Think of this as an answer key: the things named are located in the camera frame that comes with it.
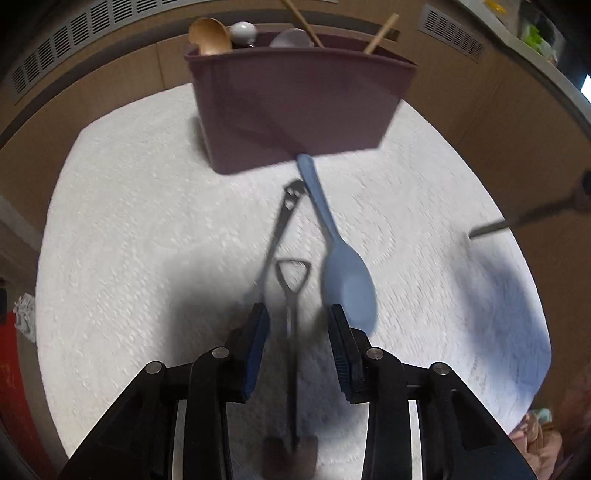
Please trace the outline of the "right hand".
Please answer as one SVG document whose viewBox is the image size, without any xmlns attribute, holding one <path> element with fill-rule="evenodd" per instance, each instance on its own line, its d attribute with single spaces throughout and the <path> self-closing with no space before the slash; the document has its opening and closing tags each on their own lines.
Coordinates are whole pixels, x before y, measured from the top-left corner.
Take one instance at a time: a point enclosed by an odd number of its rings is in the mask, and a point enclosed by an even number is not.
<svg viewBox="0 0 591 480">
<path fill-rule="evenodd" d="M 580 375 L 566 389 L 551 421 L 530 410 L 509 437 L 537 479 L 557 479 L 590 437 L 590 377 Z"/>
</svg>

